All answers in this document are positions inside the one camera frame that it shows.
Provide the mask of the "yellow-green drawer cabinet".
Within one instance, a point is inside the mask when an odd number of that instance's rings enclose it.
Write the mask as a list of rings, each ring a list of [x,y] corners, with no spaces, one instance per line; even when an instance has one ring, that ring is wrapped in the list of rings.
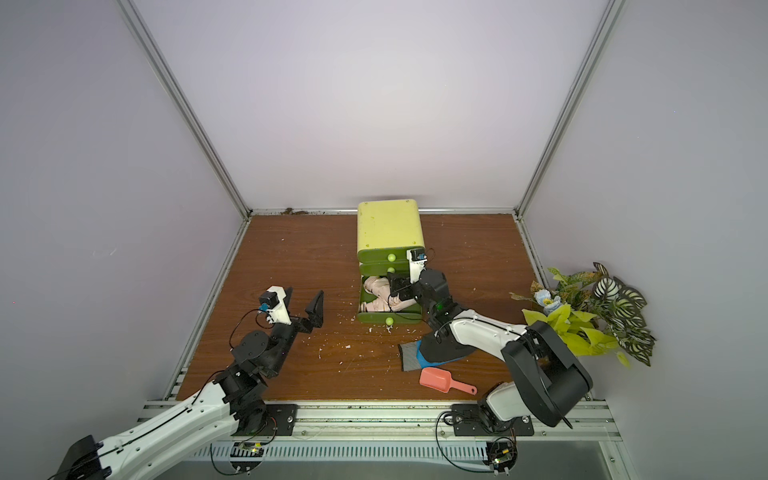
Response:
[[[408,276],[406,251],[424,247],[419,207],[414,199],[365,201],[357,208],[357,260],[361,287],[360,304],[377,296],[364,289],[368,277],[386,277],[388,272]],[[401,312],[360,312],[357,320],[366,324],[413,325],[422,321],[417,304]]]

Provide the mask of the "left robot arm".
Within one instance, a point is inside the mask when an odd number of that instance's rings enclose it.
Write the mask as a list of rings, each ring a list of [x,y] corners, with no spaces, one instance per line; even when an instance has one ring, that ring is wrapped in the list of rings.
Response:
[[[297,335],[323,325],[322,291],[304,317],[290,313],[291,294],[291,288],[280,286],[261,294],[254,312],[264,313],[272,328],[245,335],[231,348],[232,363],[191,397],[122,433],[74,442],[51,477],[155,479],[202,447],[237,432],[260,432],[267,425],[267,381],[280,373]]]

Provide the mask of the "pink umbrella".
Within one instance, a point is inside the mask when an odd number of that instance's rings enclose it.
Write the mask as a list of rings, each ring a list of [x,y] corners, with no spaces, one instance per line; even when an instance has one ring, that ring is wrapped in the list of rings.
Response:
[[[360,304],[360,312],[401,312],[417,305],[415,299],[401,300],[399,297],[377,297]]]
[[[368,277],[363,286],[366,292],[377,297],[389,297],[392,292],[390,281],[387,277]]]

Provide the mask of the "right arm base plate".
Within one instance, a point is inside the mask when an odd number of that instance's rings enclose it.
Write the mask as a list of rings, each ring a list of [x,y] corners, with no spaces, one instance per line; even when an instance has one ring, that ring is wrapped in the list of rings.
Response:
[[[529,416],[499,420],[488,408],[478,404],[452,404],[449,417],[457,437],[517,436],[532,437],[535,433]]]

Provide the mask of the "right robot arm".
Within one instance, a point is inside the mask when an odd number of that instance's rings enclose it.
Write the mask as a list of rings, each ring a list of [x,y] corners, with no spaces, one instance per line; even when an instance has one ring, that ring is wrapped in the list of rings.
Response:
[[[436,369],[478,351],[506,365],[511,380],[478,402],[476,420],[486,431],[500,432],[525,416],[549,427],[567,423],[566,415],[592,389],[587,370],[545,321],[510,324],[466,308],[454,301],[438,270],[427,268],[416,280],[389,273],[387,280],[396,297],[416,301],[431,328],[399,346],[403,370]]]

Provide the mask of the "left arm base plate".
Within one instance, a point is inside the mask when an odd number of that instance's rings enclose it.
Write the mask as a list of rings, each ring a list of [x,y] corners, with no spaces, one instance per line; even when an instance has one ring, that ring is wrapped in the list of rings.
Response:
[[[247,426],[239,426],[235,437],[277,436],[293,434],[298,415],[298,405],[293,403],[267,403]]]

